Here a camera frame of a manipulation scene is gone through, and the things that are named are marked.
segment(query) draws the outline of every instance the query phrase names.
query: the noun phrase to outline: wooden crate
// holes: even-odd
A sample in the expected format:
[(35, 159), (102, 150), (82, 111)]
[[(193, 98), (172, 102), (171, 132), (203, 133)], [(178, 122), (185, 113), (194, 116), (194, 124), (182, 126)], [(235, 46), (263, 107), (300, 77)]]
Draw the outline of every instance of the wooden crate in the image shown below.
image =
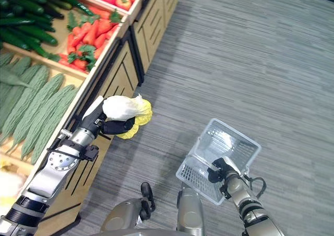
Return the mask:
[(144, 72), (157, 51), (178, 0), (150, 0), (142, 16), (133, 23)]
[(124, 15), (128, 15), (127, 20), (128, 20), (130, 25), (134, 22), (136, 16), (138, 15), (139, 11), (141, 10), (143, 2), (144, 2), (144, 0), (135, 0), (133, 2), (133, 4), (131, 5), (130, 10), (127, 11), (127, 10), (121, 9), (121, 8), (115, 6), (115, 5), (109, 4), (109, 3), (107, 3), (103, 0), (85, 0), (85, 1), (93, 3), (93, 4), (100, 5), (105, 9), (110, 9), (110, 10), (117, 9), (120, 13), (123, 13)]

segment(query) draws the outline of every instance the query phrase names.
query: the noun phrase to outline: gray carpet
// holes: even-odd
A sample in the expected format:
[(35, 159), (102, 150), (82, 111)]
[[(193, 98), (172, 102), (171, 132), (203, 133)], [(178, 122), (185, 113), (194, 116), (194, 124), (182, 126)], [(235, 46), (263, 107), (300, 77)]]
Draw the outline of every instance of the gray carpet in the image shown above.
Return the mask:
[[(114, 139), (65, 235), (99, 231), (119, 202), (152, 184), (157, 210), (142, 227), (175, 229), (175, 177), (212, 117), (263, 146), (251, 175), (286, 235), (334, 233), (334, 3), (180, 0), (142, 87), (152, 121)], [(208, 236), (241, 235), (230, 202), (204, 200)]]

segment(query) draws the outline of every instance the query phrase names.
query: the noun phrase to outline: carrot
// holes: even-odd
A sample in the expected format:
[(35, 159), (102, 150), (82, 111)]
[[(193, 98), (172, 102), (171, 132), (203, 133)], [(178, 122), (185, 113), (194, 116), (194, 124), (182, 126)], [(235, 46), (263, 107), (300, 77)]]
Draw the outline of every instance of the carrot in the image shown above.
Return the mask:
[(105, 36), (106, 36), (106, 33), (103, 33), (101, 35), (99, 35), (96, 39), (95, 39), (95, 42), (94, 42), (94, 46), (98, 49), (100, 48), (104, 41), (105, 41)]
[(62, 59), (66, 60), (67, 61), (67, 55), (64, 54), (64, 53), (60, 53), (58, 54)]
[(81, 46), (83, 46), (83, 43), (80, 43), (80, 44), (78, 44), (78, 45), (75, 47), (75, 49), (76, 49), (76, 53), (77, 53), (79, 56), (82, 55), (82, 52), (79, 51), (79, 49), (80, 49)]
[(79, 33), (81, 32), (81, 28), (76, 26), (73, 28), (72, 33), (76, 36), (79, 35)]
[(67, 37), (67, 53), (68, 54), (75, 51), (75, 48), (72, 45), (73, 39), (74, 39), (74, 35), (72, 33), (69, 34)]
[(103, 52), (104, 48), (106, 47), (106, 44), (108, 44), (107, 41), (105, 41), (104, 44), (103, 44), (101, 47), (99, 47), (99, 48), (97, 48), (97, 49), (95, 50), (94, 58), (96, 58), (96, 59), (99, 58), (99, 56), (100, 56), (101, 53)]
[(82, 40), (84, 44), (94, 45), (98, 28), (99, 28), (99, 21), (95, 20), (95, 22), (92, 24), (92, 27)]
[(74, 60), (73, 61), (73, 64), (77, 67), (79, 67), (80, 69), (82, 70), (86, 70), (86, 66), (88, 65), (88, 62), (87, 61), (84, 61), (84, 60)]
[(85, 37), (85, 35), (92, 28), (91, 23), (86, 22), (81, 26), (81, 32), (78, 35), (75, 35), (71, 43), (72, 46), (77, 46)]
[(60, 63), (60, 64), (62, 64), (62, 65), (66, 65), (66, 66), (69, 66), (69, 65), (70, 65), (70, 64), (68, 63), (67, 59), (65, 60), (65, 59), (63, 59), (63, 58), (61, 58), (61, 59), (58, 61), (58, 63)]
[(90, 22), (85, 22), (82, 26), (81, 26), (81, 31), (87, 33), (90, 28), (92, 27), (92, 24)]
[(105, 10), (97, 9), (96, 7), (89, 6), (88, 7), (94, 14), (100, 15), (101, 18), (109, 19), (110, 18), (110, 12)]
[(107, 19), (100, 19), (99, 20), (99, 28), (98, 28), (98, 36), (106, 33), (107, 31), (110, 31), (112, 28), (112, 24)]
[(110, 31), (108, 31), (106, 33), (106, 39), (110, 39), (111, 38), (111, 36), (113, 35), (113, 33), (116, 31), (117, 27), (118, 27), (118, 24), (116, 26), (114, 26)]

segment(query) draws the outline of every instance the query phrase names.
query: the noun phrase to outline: produce display shelf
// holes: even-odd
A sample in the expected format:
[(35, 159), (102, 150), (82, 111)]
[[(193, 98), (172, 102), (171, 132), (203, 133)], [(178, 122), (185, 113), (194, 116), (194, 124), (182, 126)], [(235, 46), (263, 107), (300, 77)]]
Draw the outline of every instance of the produce display shelf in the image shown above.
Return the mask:
[[(110, 7), (105, 8), (103, 6), (101, 6), (100, 4), (96, 3), (96, 2), (90, 2), (88, 0), (79, 0), (81, 3), (84, 3), (87, 6), (93, 6), (95, 8), (98, 8), (100, 10), (105, 10), (105, 11), (110, 11), (112, 12), (113, 9), (111, 9)], [(72, 10), (70, 10), (74, 16), (76, 17), (76, 19), (79, 21), (80, 20), (80, 16), (83, 15), (82, 12), (80, 12), (78, 9), (73, 8)], [(60, 9), (60, 13), (64, 15), (64, 19), (54, 19), (53, 20), (53, 24), (52, 27), (55, 29), (55, 32), (47, 32), (48, 34), (52, 35), (57, 41), (58, 41), (58, 45), (57, 46), (52, 46), (46, 43), (41, 43), (41, 47), (49, 52), (49, 53), (53, 53), (53, 54), (67, 54), (67, 37), (70, 34), (70, 32), (67, 29), (67, 24), (68, 24), (68, 13), (70, 12), (69, 10), (64, 10), (64, 9)], [(105, 46), (103, 52), (101, 53), (100, 57), (97, 59), (95, 66), (93, 67), (93, 69), (91, 70), (91, 72), (94, 72), (94, 70), (99, 67), (101, 61), (103, 60), (103, 57), (106, 56), (107, 51), (109, 50), (109, 48), (111, 47), (111, 45), (115, 42), (116, 38), (121, 38), (124, 36), (124, 33), (127, 31), (128, 29), (128, 21), (127, 21), (127, 15), (123, 14), (123, 13), (119, 13), (121, 15), (121, 23), (118, 24), (117, 29), (114, 31), (114, 33), (112, 34), (111, 38), (108, 40), (107, 45)], [(9, 44), (7, 43), (3, 43), (5, 48), (9, 48), (11, 47)], [(24, 49), (21, 48), (17, 48), (17, 51), (24, 51)], [(38, 55), (36, 52), (31, 51), (30, 52), (31, 55), (36, 55), (38, 56), (39, 60), (49, 60), (47, 58), (44, 58), (40, 55)]]
[[(67, 86), (67, 85), (74, 85), (76, 88), (78, 88), (81, 85), (83, 85), (83, 82), (86, 80), (86, 78), (88, 78), (87, 74), (75, 71), (73, 69), (69, 69), (66, 66), (61, 66), (57, 62), (49, 61), (49, 60), (46, 60), (46, 59), (39, 60), (37, 56), (34, 56), (34, 55), (30, 54), (28, 51), (25, 51), (25, 50), (18, 51), (18, 48), (16, 46), (13, 46), (13, 45), (8, 44), (8, 45), (6, 45), (6, 48), (1, 50), (1, 53), (7, 53), (7, 52), (15, 53), (14, 59), (15, 58), (22, 58), (24, 56), (31, 57), (32, 58), (32, 65), (34, 65), (34, 64), (46, 65), (50, 69), (49, 70), (49, 79), (52, 78), (53, 76), (59, 74), (59, 73), (62, 73), (64, 75), (64, 81), (63, 81), (63, 84), (62, 84), (61, 88), (64, 87), (64, 86)], [(66, 113), (69, 113), (69, 111), (76, 105), (77, 100), (78, 100), (78, 96), (80, 95), (80, 92), (81, 91), (79, 91), (78, 95), (73, 99), (73, 101), (70, 104), (70, 106), (68, 108), (68, 111)], [(62, 120), (60, 121), (58, 127), (54, 131), (54, 134), (51, 136), (48, 144), (50, 144), (50, 142), (55, 139), (58, 132), (60, 131), (60, 127), (62, 127), (62, 125), (66, 121), (66, 113), (63, 116)], [(35, 164), (35, 166), (33, 166), (30, 162), (31, 156), (27, 156), (26, 158), (21, 160), (21, 148), (22, 148), (23, 143), (24, 143), (24, 141), (21, 142), (17, 147), (15, 147), (14, 150), (7, 152), (13, 144), (13, 138), (9, 137), (0, 146), (0, 158), (3, 158), (7, 162), (10, 162), (11, 164), (17, 166), (18, 167), (18, 172), (20, 172), (20, 173), (22, 173), (26, 176), (29, 176), (31, 174), (31, 172), (35, 172), (37, 170), (37, 168), (40, 165), (41, 160), (39, 160)], [(43, 158), (45, 156), (45, 154), (46, 154), (46, 150), (44, 150), (44, 153), (41, 155), (40, 158)]]
[(105, 9), (110, 9), (110, 10), (117, 9), (118, 12), (128, 15), (127, 21), (130, 25), (135, 21), (136, 16), (145, 5), (145, 0), (135, 0), (132, 3), (131, 8), (129, 10), (124, 10), (122, 8), (117, 7), (116, 5), (109, 4), (103, 0), (85, 0), (85, 1), (88, 3), (100, 5)]

